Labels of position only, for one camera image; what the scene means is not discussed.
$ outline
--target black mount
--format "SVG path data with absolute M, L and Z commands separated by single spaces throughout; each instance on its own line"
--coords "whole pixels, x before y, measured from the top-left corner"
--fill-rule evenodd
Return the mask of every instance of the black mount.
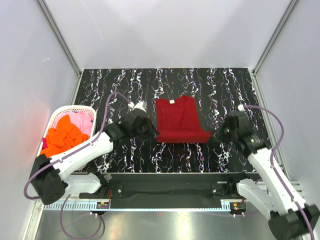
M 320 211 L 316 205 L 304 206 L 306 214 L 312 229 L 315 229 L 316 223 L 320 216 Z M 280 216 L 277 212 L 270 212 L 271 219 L 268 221 L 272 234 L 278 240 L 294 239 L 309 233 L 307 224 L 298 211 L 289 211 L 288 214 Z
M 242 200 L 244 197 L 239 195 L 237 190 L 237 183 L 243 179 L 250 179 L 250 175 L 245 172 L 234 173 L 228 178 L 226 183 L 215 183 L 211 185 L 212 199 L 239 199 Z
M 232 142 L 246 158 L 262 148 L 270 148 L 264 138 L 255 133 L 252 123 L 244 111 L 231 112 L 215 134 L 221 142 Z
M 37 156 L 34 160 L 30 177 L 38 170 L 42 169 L 50 163 L 51 158 L 42 154 Z M 68 186 L 65 182 L 61 181 L 59 170 L 53 166 L 48 167 L 41 172 L 32 182 L 32 186 L 38 193 L 43 204 L 49 205 L 59 200 L 65 194 L 65 188 Z
M 108 124 L 105 133 L 110 137 L 110 142 L 119 146 L 122 141 L 134 137 L 156 137 L 159 135 L 145 111 L 134 108 L 126 117 L 117 122 Z

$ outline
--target cable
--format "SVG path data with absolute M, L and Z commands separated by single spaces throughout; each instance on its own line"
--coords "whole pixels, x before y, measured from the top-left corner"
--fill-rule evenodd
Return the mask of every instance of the cable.
M 101 133 L 104 131 L 104 128 L 105 128 L 105 125 L 106 125 L 109 102 L 110 102 L 111 98 L 112 98 L 113 96 L 115 96 L 115 95 L 120 95 L 121 97 L 124 98 L 124 100 L 126 100 L 128 103 L 130 103 L 130 101 L 128 100 L 128 98 L 125 97 L 123 94 L 121 94 L 121 93 L 119 93 L 119 92 L 112 92 L 112 93 L 108 96 L 108 98 L 107 98 L 107 100 L 106 100 L 106 102 L 105 102 L 103 121 L 102 121 L 102 125 L 101 125 L 101 128 L 100 128 L 99 133 L 97 134 L 97 136 L 96 136 L 91 142 L 88 142 L 86 145 L 84 145 L 84 146 L 78 148 L 77 150 L 74 150 L 73 152 L 71 152 L 71 153 L 63 156 L 63 157 L 61 158 L 62 161 L 63 161 L 64 159 L 66 159 L 66 158 L 68 158 L 68 157 L 70 157 L 70 156 L 78 153 L 79 151 L 85 149 L 86 147 L 90 146 L 91 144 L 93 144 L 95 141 L 98 140 L 98 138 L 100 137 Z M 41 169 L 39 169 L 38 171 L 36 171 L 36 172 L 29 178 L 29 180 L 26 182 L 26 184 L 25 184 L 25 186 L 24 186 L 24 188 L 23 188 L 23 194 L 24 194 L 24 196 L 25 196 L 27 199 L 29 199 L 29 200 L 37 200 L 37 199 L 40 198 L 39 196 L 29 196 L 28 193 L 27 193 L 28 186 L 30 185 L 30 183 L 31 183 L 40 173 L 42 173 L 44 170 L 52 167 L 54 164 L 59 163 L 61 160 L 58 159 L 58 160 L 56 160 L 56 161 L 54 161 L 54 162 L 50 162 L 50 163 L 47 164 L 46 166 L 44 166 L 44 167 L 42 167 Z M 73 236 L 71 236 L 69 233 L 67 233 L 67 231 L 66 231 L 66 229 L 65 229 L 65 227 L 64 227 L 64 225 L 63 225 L 63 209 L 64 209 L 64 207 L 65 207 L 65 205 L 66 205 L 66 202 L 67 202 L 67 200 L 69 199 L 70 196 L 71 196 L 71 194 L 69 194 L 68 197 L 64 200 L 64 202 L 63 202 L 63 204 L 62 204 L 62 208 L 61 208 L 61 210 L 60 210 L 60 226 L 61 226 L 61 229 L 62 229 L 63 233 L 64 233 L 67 237 L 69 237 L 69 238 L 71 238 L 71 239 L 74 239 L 74 240 L 90 240 L 90 239 L 94 238 L 94 237 L 98 234 L 98 232 L 99 232 L 99 230 L 100 230 L 100 228 L 101 228 L 101 224 L 103 223 L 103 226 L 105 226 L 104 220 L 103 220 L 102 217 L 101 217 L 100 215 L 98 215 L 98 214 L 96 214 L 96 216 L 99 217 L 99 227 L 98 227 L 98 229 L 95 231 L 95 233 L 94 233 L 92 236 L 87 237 L 87 238 L 77 238 L 77 237 L 73 237 Z
M 224 193 L 222 193 L 222 187 L 221 187 L 221 189 L 219 190 L 221 193 L 217 193 L 217 192 L 212 192 L 212 193 L 210 193 L 210 195 L 221 195 L 221 196 L 223 196 L 223 195 L 226 195 L 226 193 L 229 191 L 229 186 L 227 187 L 227 189 L 225 190 L 225 192 Z
M 108 196 L 109 196 L 109 206 L 108 207 L 100 207 L 100 208 L 106 208 L 106 209 L 108 209 L 108 210 L 110 210 L 110 204 L 111 204 L 111 196 L 112 196 L 112 191 L 111 191 L 111 189 L 108 191 Z M 63 227 L 64 227 L 64 229 L 67 229 L 68 227 L 70 227 L 71 225 L 73 225 L 74 223 L 76 223 L 77 221 L 79 221 L 80 219 L 82 219 L 83 217 L 86 217 L 86 216 L 88 216 L 88 215 L 90 215 L 90 213 L 85 213 L 85 214 L 82 214 L 82 215 L 80 215 L 80 216 L 78 216 L 75 220 L 73 220 L 71 223 L 69 223 L 68 225 L 64 225 Z M 103 224 L 103 231 L 102 231 L 102 233 L 101 233 L 101 236 L 103 235 L 103 233 L 105 232 L 105 230 L 106 230 L 106 224 L 105 224 L 105 221 L 102 219 L 102 224 Z M 53 232 L 55 232 L 55 233 L 59 233 L 59 232 L 62 232 L 62 229 L 59 229 L 59 230 L 54 230 L 54 229 L 52 229 L 51 228 L 51 226 L 52 226 L 53 224 L 52 223 L 50 223 L 49 222 L 49 227 L 50 227 L 50 229 L 51 229 L 51 231 L 53 231 Z
M 94 139 L 92 140 L 92 142 L 88 142 L 86 145 L 84 145 L 84 146 L 78 148 L 77 150 L 75 150 L 75 151 L 73 151 L 73 152 L 70 152 L 69 154 L 63 156 L 63 157 L 61 158 L 61 160 L 65 160 L 66 158 L 68 158 L 68 157 L 70 157 L 70 156 L 72 156 L 72 155 L 80 152 L 81 150 L 85 149 L 86 147 L 90 146 L 91 144 L 93 144 L 95 141 L 98 140 L 98 138 L 100 137 L 101 133 L 104 131 L 104 128 L 105 128 L 105 124 L 106 124 L 106 120 L 107 120 L 107 113 L 108 113 L 109 102 L 110 102 L 111 98 L 112 98 L 113 96 L 115 96 L 115 95 L 120 95 L 121 97 L 124 98 L 124 100 L 126 100 L 128 103 L 130 103 L 130 101 L 128 100 L 128 98 L 125 97 L 122 93 L 117 92 L 117 91 L 110 93 L 109 96 L 108 96 L 108 98 L 107 98 L 107 100 L 106 100 L 106 102 L 105 102 L 105 109 L 104 109 L 104 116 L 103 116 L 102 126 L 101 126 L 101 128 L 100 128 L 100 130 L 99 130 L 99 133 L 98 133 L 98 135 L 96 136 L 96 138 L 94 138 Z M 42 173 L 44 170 L 50 168 L 50 167 L 53 166 L 54 164 L 59 163 L 61 160 L 58 159 L 58 160 L 56 160 L 56 161 L 54 161 L 54 162 L 50 162 L 48 165 L 46 165 L 46 166 L 40 168 L 38 171 L 36 171 L 36 172 L 29 178 L 29 180 L 26 182 L 26 184 L 25 184 L 25 186 L 24 186 L 24 188 L 23 188 L 23 195 L 24 195 L 27 199 L 29 199 L 29 200 L 37 200 L 37 199 L 40 198 L 39 196 L 29 196 L 29 195 L 28 195 L 27 190 L 28 190 L 28 187 L 29 187 L 30 183 L 31 183 L 40 173 Z
M 78 216 L 75 220 L 73 220 L 71 223 L 69 223 L 68 225 L 65 225 L 64 226 L 64 229 L 67 229 L 69 228 L 71 225 L 73 225 L 75 222 L 77 222 L 78 220 L 82 219 L 83 217 L 86 217 L 88 216 L 88 213 L 84 213 L 80 216 Z M 50 228 L 50 230 L 53 232 L 53 233 L 60 233 L 62 232 L 62 229 L 53 229 L 52 225 L 54 225 L 54 223 L 51 221 L 51 217 L 48 217 L 48 226 Z
M 45 165 L 44 167 L 40 168 L 38 171 L 36 171 L 30 178 L 28 181 L 26 181 L 26 184 L 23 188 L 23 194 L 24 196 L 27 198 L 27 199 L 30 199 L 30 200 L 37 200 L 39 199 L 40 197 L 39 196 L 29 196 L 28 193 L 27 193 L 27 190 L 28 190 L 28 186 L 30 185 L 30 183 L 40 174 L 42 173 L 44 170 L 50 168 L 51 166 L 59 163 L 60 160 L 56 160 L 54 162 L 50 162 L 48 165 Z
M 65 205 L 69 199 L 69 197 L 71 196 L 71 194 L 69 194 L 66 199 L 64 200 L 63 204 L 62 204 L 62 207 L 61 207 L 61 210 L 60 210 L 60 227 L 61 227 L 61 230 L 62 232 L 67 236 L 69 237 L 70 239 L 74 239 L 74 240 L 90 240 L 90 239 L 93 239 L 97 234 L 98 232 L 100 231 L 100 228 L 101 228 L 101 224 L 103 223 L 103 218 L 96 214 L 95 216 L 99 217 L 99 226 L 98 226 L 98 229 L 90 236 L 90 237 L 86 237 L 86 238 L 78 238 L 78 237 L 74 237 L 74 236 L 71 236 L 69 233 L 67 233 L 66 231 L 66 228 L 64 227 L 64 224 L 63 224 L 63 211 L 64 211 L 64 208 L 65 208 Z
M 285 135 L 285 128 L 284 128 L 284 125 L 283 123 L 281 122 L 281 120 L 270 110 L 264 108 L 264 107 L 261 107 L 261 106 L 255 106 L 255 105 L 244 105 L 243 106 L 245 109 L 259 109 L 259 110 L 263 110 L 267 113 L 269 113 L 270 115 L 272 115 L 276 120 L 277 122 L 279 123 L 280 127 L 281 127 L 281 135 L 279 137 L 279 140 L 278 142 L 276 143 L 276 145 L 274 146 L 274 148 L 272 149 L 271 151 L 271 154 L 270 154 L 270 164 L 274 170 L 274 173 L 276 174 L 276 176 L 278 177 L 278 179 L 280 180 L 281 184 L 283 185 L 283 187 L 285 188 L 286 192 L 289 194 L 290 198 L 292 199 L 292 201 L 295 203 L 295 205 L 297 206 L 297 208 L 299 209 L 304 221 L 305 221 L 305 224 L 310 232 L 310 239 L 311 240 L 315 240 L 315 235 L 314 235 L 314 231 L 312 229 L 312 226 L 311 226 L 311 223 L 305 213 L 305 211 L 302 209 L 302 207 L 300 206 L 300 204 L 297 202 L 297 201 L 294 201 L 295 197 L 294 195 L 292 194 L 292 192 L 290 191 L 290 189 L 288 188 L 288 186 L 286 185 L 286 183 L 284 182 L 284 180 L 281 178 L 278 170 L 274 167 L 275 166 L 275 163 L 274 163 L 274 154 L 275 152 L 277 151 L 277 149 L 279 148 L 279 145 L 281 143 L 281 141 L 283 140 L 284 138 L 284 135 Z
M 262 182 L 263 180 L 260 178 L 257 181 L 254 182 L 254 184 L 257 184 L 258 182 Z M 266 194 L 269 195 L 269 189 L 266 187 Z

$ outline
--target cloth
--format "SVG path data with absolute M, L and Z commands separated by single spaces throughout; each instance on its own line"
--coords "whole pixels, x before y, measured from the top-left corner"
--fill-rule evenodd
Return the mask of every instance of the cloth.
M 56 120 L 53 124 L 53 128 L 57 128 L 57 123 L 61 118 L 63 118 L 65 115 L 70 116 L 70 121 L 72 124 L 74 124 L 83 134 L 87 134 L 88 136 L 91 135 L 91 130 L 92 130 L 92 120 L 94 119 L 93 116 L 90 116 L 89 114 L 86 114 L 85 112 L 73 112 L 73 111 L 68 111 L 68 112 L 62 112 L 60 113 L 57 117 Z
M 48 130 L 45 139 L 47 148 L 40 154 L 45 154 L 49 158 L 83 143 L 89 136 L 81 133 L 79 128 L 70 122 L 69 115 L 65 115 L 58 121 L 56 129 L 52 127 Z
M 42 138 L 42 149 L 46 149 L 47 147 L 47 140 L 45 138 Z
M 206 143 L 210 131 L 201 128 L 195 99 L 183 95 L 175 100 L 155 100 L 158 143 Z

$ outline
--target pink clothing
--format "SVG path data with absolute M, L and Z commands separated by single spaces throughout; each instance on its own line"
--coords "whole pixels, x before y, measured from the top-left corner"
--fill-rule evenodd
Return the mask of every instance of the pink clothing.
M 58 115 L 56 120 L 54 121 L 53 128 L 57 128 L 57 124 L 59 120 L 64 117 L 65 115 L 69 115 L 70 117 L 70 122 L 74 124 L 82 134 L 87 134 L 88 136 L 91 136 L 91 130 L 93 127 L 92 120 L 94 119 L 93 116 L 90 116 L 84 112 L 73 112 L 73 111 L 68 111 L 68 112 L 62 112 Z
M 42 150 L 43 149 L 46 149 L 48 146 L 47 146 L 47 139 L 45 138 L 42 138 Z

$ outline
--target white basket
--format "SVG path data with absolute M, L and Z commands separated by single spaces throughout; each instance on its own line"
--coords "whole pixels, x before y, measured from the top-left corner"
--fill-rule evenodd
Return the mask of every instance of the white basket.
M 52 113 L 51 117 L 50 117 L 49 123 L 46 126 L 46 129 L 45 129 L 43 137 L 45 138 L 47 136 L 48 130 L 54 126 L 54 123 L 55 123 L 55 121 L 56 121 L 56 119 L 57 119 L 57 117 L 58 117 L 58 115 L 60 113 L 67 113 L 67 112 L 70 112 L 70 111 L 83 112 L 83 113 L 86 113 L 86 114 L 88 114 L 90 116 L 93 116 L 92 129 L 91 129 L 91 134 L 90 134 L 90 138 L 91 138 L 95 134 L 97 113 L 92 107 L 90 107 L 90 106 L 82 106 L 82 105 L 62 106 L 62 107 L 59 107 L 57 110 L 55 110 Z M 40 152 L 42 150 L 42 145 L 43 145 L 43 142 L 42 142 L 42 139 L 41 139 L 41 144 L 40 144 L 37 156 L 40 155 Z M 86 164 L 81 166 L 77 170 L 79 171 L 79 170 L 83 169 L 85 166 L 86 166 Z

